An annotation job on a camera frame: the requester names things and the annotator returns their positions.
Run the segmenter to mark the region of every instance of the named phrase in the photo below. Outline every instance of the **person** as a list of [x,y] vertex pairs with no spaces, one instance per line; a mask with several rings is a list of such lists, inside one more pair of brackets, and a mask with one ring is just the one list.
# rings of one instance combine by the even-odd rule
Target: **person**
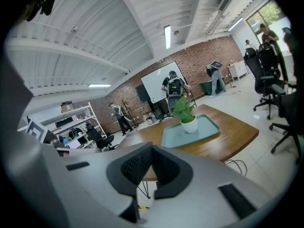
[[[162,91],[166,91],[166,95],[167,95],[167,99],[168,99],[168,91],[167,91],[167,85],[168,85],[168,82],[170,81],[170,79],[173,79],[173,78],[176,78],[177,77],[177,74],[175,71],[170,71],[169,72],[169,76],[166,77],[163,82],[162,82],[162,87],[161,87],[161,90]],[[191,90],[191,87],[190,85],[186,84],[182,79],[180,79],[182,84],[185,86],[185,88],[187,90]]]
[[250,42],[249,40],[246,40],[245,42],[246,42],[246,46],[247,46],[248,48],[251,47],[251,48],[254,49],[255,51],[257,50],[255,44],[253,44],[253,43]]
[[220,71],[220,69],[216,69],[215,67],[212,66],[207,66],[207,74],[211,77],[212,80],[212,85],[211,85],[211,89],[212,89],[212,93],[209,96],[210,98],[214,98],[216,97],[216,89],[217,89],[217,81],[219,81],[220,86],[222,87],[224,92],[227,92],[226,87],[225,87],[225,83],[223,81],[223,76],[222,76],[222,72]]
[[126,118],[124,117],[124,114],[122,113],[121,108],[119,106],[117,106],[117,105],[114,105],[113,102],[111,102],[109,104],[109,107],[112,107],[113,114],[116,116],[116,119],[117,119],[117,121],[118,121],[118,123],[120,125],[120,128],[121,128],[122,132],[123,132],[123,136],[126,135],[126,133],[125,133],[126,130],[125,130],[123,124],[125,124],[127,126],[127,130],[130,129],[130,132],[133,132],[134,130],[130,126],[130,124],[128,123],[128,121],[126,120]]
[[285,81],[288,81],[288,76],[287,76],[287,71],[286,71],[286,67],[285,67],[285,61],[283,58],[283,54],[281,52],[279,44],[277,43],[277,41],[279,40],[279,37],[276,35],[276,33],[273,30],[270,30],[264,24],[261,24],[260,28],[261,28],[261,31],[263,32],[262,42],[269,43],[270,45],[275,46],[276,52],[277,52],[277,59],[278,59],[278,63],[280,64],[280,67],[281,67],[283,79]]

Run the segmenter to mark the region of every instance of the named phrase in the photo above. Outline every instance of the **light blue tray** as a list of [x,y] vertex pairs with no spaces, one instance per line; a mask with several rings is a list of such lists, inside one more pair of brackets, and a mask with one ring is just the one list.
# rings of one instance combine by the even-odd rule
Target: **light blue tray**
[[196,118],[198,130],[195,133],[187,133],[181,123],[167,127],[163,131],[161,145],[167,148],[179,148],[210,138],[219,132],[219,127],[206,115],[199,115]]

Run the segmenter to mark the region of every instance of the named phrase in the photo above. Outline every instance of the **white flower pot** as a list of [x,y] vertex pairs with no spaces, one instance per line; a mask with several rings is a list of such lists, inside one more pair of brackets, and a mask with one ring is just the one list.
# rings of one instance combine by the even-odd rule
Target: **white flower pot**
[[182,122],[180,122],[180,123],[181,123],[182,127],[185,129],[185,131],[188,133],[194,133],[198,129],[198,120],[196,119],[196,117],[190,123],[182,123]]

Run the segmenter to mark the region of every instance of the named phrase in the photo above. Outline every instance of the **green plant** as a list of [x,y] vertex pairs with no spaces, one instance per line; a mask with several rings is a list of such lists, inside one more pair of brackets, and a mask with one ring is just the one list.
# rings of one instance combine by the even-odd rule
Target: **green plant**
[[193,101],[186,101],[185,97],[181,97],[173,109],[173,114],[178,116],[183,124],[192,122],[195,116],[191,114],[194,105]]

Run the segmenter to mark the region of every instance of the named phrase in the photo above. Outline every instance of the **whiteboard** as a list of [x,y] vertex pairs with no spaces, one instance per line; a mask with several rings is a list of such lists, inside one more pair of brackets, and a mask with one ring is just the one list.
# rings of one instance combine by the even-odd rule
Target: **whiteboard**
[[161,86],[164,79],[169,76],[170,71],[175,71],[177,77],[186,82],[176,62],[172,62],[166,66],[163,66],[141,78],[152,103],[156,103],[166,98],[166,92],[161,90]]

